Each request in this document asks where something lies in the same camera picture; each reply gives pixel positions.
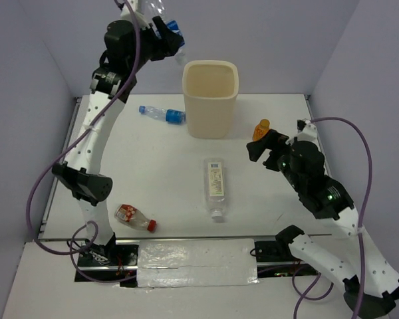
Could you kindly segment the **orange juice bottle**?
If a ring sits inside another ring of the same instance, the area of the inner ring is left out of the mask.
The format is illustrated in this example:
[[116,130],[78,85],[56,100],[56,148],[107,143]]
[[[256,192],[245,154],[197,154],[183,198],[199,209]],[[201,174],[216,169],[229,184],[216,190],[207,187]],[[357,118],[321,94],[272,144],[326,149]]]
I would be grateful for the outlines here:
[[262,119],[256,125],[254,132],[253,132],[253,137],[252,140],[254,142],[260,140],[262,137],[264,137],[267,132],[270,130],[270,121],[268,119]]

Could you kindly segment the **clear Pepsi label bottle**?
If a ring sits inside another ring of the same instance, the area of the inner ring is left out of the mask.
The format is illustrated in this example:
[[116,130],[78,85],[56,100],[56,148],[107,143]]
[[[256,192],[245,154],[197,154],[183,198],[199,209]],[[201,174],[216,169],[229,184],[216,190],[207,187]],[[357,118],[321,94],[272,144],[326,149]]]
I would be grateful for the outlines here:
[[[148,20],[152,21],[155,16],[161,16],[162,20],[165,22],[168,29],[179,29],[180,27],[175,19],[173,19],[166,10],[164,1],[147,1],[146,5],[146,16]],[[184,40],[184,45],[180,48],[178,53],[174,55],[176,62],[180,66],[185,66],[187,63],[186,58],[186,42]]]

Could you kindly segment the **clear bottle green white label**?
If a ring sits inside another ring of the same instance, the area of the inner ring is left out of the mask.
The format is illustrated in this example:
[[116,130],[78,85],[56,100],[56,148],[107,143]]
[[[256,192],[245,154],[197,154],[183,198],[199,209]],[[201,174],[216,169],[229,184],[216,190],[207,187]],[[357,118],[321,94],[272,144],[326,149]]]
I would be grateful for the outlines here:
[[204,161],[205,205],[211,219],[223,223],[227,207],[224,161],[221,158],[207,158]]

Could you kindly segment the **crushed bottle blue label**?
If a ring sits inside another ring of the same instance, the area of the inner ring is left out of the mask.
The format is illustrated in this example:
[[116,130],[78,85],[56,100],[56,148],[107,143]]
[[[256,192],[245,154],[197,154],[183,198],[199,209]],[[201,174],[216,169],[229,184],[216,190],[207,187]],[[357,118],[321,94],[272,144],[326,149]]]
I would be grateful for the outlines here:
[[155,108],[153,106],[139,106],[138,110],[142,115],[169,124],[179,125],[186,122],[186,113],[179,110]]

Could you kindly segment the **clear bottle red cap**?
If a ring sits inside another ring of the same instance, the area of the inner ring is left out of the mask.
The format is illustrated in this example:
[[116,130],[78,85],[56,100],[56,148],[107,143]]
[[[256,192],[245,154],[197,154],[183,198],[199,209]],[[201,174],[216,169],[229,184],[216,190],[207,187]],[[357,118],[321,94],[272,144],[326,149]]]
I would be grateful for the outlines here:
[[153,233],[157,227],[155,220],[148,219],[140,210],[127,204],[119,206],[114,217],[118,222],[138,231]]

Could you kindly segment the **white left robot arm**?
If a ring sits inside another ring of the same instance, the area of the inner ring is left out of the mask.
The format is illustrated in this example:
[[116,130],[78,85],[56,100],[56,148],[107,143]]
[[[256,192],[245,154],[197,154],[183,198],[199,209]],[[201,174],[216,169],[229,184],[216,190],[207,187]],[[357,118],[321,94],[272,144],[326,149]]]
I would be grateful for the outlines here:
[[52,173],[70,190],[82,211],[89,255],[109,265],[117,256],[106,204],[113,182],[100,174],[102,155],[112,127],[137,83],[136,73],[149,60],[176,55],[184,38],[175,21],[165,22],[156,16],[140,32],[127,20],[110,23],[104,43],[99,67],[92,73],[88,110],[77,144],[62,163],[53,165]]

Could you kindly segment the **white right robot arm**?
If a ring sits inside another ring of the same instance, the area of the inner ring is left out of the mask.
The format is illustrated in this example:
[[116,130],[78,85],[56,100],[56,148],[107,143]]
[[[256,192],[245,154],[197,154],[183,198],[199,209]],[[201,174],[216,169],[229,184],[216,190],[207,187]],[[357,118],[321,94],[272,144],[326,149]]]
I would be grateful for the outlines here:
[[247,144],[249,159],[257,161],[265,150],[264,166],[284,175],[299,201],[338,242],[340,259],[315,243],[295,225],[276,234],[276,253],[311,265],[343,291],[348,307],[360,318],[389,314],[399,300],[399,273],[382,256],[365,229],[343,185],[329,177],[325,156],[312,138],[289,138],[275,130]]

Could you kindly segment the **beige plastic bin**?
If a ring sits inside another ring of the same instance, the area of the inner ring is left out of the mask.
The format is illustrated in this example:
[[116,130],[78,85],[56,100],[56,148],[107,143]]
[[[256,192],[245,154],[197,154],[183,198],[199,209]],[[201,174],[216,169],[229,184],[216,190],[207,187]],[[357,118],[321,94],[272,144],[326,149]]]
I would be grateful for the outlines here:
[[222,60],[194,60],[184,67],[182,90],[189,134],[221,139],[230,131],[239,93],[237,67]]

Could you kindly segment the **silver tape patch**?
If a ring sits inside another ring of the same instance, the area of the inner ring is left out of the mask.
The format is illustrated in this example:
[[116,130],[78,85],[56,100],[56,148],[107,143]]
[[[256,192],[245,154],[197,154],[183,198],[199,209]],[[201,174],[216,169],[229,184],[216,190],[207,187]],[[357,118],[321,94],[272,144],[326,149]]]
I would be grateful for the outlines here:
[[252,239],[142,241],[137,283],[142,288],[257,284]]

